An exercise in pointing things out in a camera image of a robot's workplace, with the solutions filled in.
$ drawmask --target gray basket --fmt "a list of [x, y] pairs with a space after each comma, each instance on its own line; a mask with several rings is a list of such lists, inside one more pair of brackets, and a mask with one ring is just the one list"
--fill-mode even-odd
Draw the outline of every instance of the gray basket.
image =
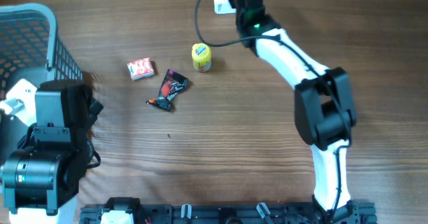
[[22, 78], [37, 87], [83, 78], [58, 36], [54, 13], [37, 3], [0, 7], [0, 99]]

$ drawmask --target plastic basket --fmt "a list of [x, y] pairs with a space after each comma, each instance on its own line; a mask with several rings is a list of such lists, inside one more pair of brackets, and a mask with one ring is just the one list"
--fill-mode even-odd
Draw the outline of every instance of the plastic basket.
[[[37, 87], [50, 80], [83, 79], [58, 36], [54, 13], [37, 3], [0, 7], [0, 100], [22, 78]], [[0, 160], [25, 132], [22, 123], [2, 116]]]

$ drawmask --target table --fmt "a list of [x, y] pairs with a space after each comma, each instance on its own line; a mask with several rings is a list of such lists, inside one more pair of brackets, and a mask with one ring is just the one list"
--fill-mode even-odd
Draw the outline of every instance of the table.
[[[212, 49], [212, 69], [197, 73], [196, 0], [0, 0], [27, 2], [56, 12], [60, 36], [105, 106], [92, 129], [102, 165], [80, 181], [79, 207], [109, 197], [173, 205], [310, 201], [314, 167], [294, 126], [292, 89], [240, 44]], [[310, 56], [350, 74], [359, 119], [348, 186], [354, 199], [376, 203], [379, 223], [428, 218], [427, 4], [266, 1]], [[214, 14], [213, 0], [203, 0], [199, 17], [210, 41], [237, 37], [234, 16]], [[132, 82], [126, 63], [145, 57], [157, 75]], [[191, 81], [173, 113], [145, 104], [169, 68]], [[7, 222], [2, 209], [0, 223]]]

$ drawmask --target candy wrapper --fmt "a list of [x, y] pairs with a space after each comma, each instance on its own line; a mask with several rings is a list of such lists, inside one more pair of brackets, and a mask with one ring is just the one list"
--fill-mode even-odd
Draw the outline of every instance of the candy wrapper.
[[159, 96], [147, 100], [146, 103], [166, 111], [171, 111], [171, 100], [186, 88], [188, 82], [189, 80], [186, 77], [168, 70], [160, 87]]
[[154, 70], [150, 58], [142, 60], [136, 60], [128, 64], [129, 73], [131, 74], [132, 80], [138, 80], [143, 77], [149, 77], [154, 75]]

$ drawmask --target white plastic part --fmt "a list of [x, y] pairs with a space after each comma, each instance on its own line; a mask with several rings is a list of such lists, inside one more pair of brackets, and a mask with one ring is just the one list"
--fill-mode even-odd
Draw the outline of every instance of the white plastic part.
[[47, 216], [45, 209], [18, 208], [18, 214], [9, 213], [11, 224], [69, 224], [73, 223], [78, 198], [74, 196], [58, 209], [56, 216]]
[[[338, 175], [335, 153], [339, 146], [347, 146], [348, 144], [347, 140], [339, 140], [329, 145], [325, 151], [320, 150], [315, 144], [311, 146], [316, 179], [314, 196], [326, 211], [334, 207], [337, 198]], [[348, 185], [346, 184], [346, 148], [339, 150], [339, 161], [342, 192], [337, 208], [346, 205], [350, 200]]]
[[[273, 29], [265, 32], [263, 35], [280, 35], [281, 40], [299, 53], [319, 75], [324, 75], [326, 70], [328, 70], [328, 67], [323, 66], [304, 53], [290, 39], [284, 29]], [[271, 64], [293, 89], [304, 79], [312, 80], [317, 78], [294, 52], [276, 41], [270, 39], [257, 39], [255, 49], [259, 58]], [[340, 140], [331, 144], [326, 151], [321, 151], [314, 144], [311, 146], [316, 175], [314, 196], [321, 207], [326, 211], [334, 207], [337, 198], [338, 173], [336, 156], [334, 153], [339, 146], [347, 144], [348, 141]], [[340, 173], [342, 192], [340, 194], [338, 208], [345, 205], [350, 200], [348, 186], [346, 184], [346, 149], [344, 148], [340, 150]]]
[[101, 224], [134, 224], [133, 214], [127, 214], [125, 211], [109, 211], [103, 213]]
[[36, 122], [35, 92], [37, 88], [27, 80], [20, 80], [6, 94], [6, 101], [0, 102], [0, 108], [6, 114], [14, 114], [27, 126]]
[[214, 10], [216, 14], [230, 14], [236, 13], [229, 3], [229, 0], [214, 0]]
[[[265, 32], [263, 35], [280, 35], [281, 40], [296, 50], [318, 74], [323, 75], [326, 70], [328, 70], [328, 67], [323, 66], [304, 53], [290, 37], [288, 37], [284, 29], [273, 29]], [[312, 80], [316, 78], [315, 74], [304, 65], [295, 53], [276, 41], [270, 39], [257, 39], [255, 48], [259, 58], [271, 64], [293, 89], [304, 79]]]

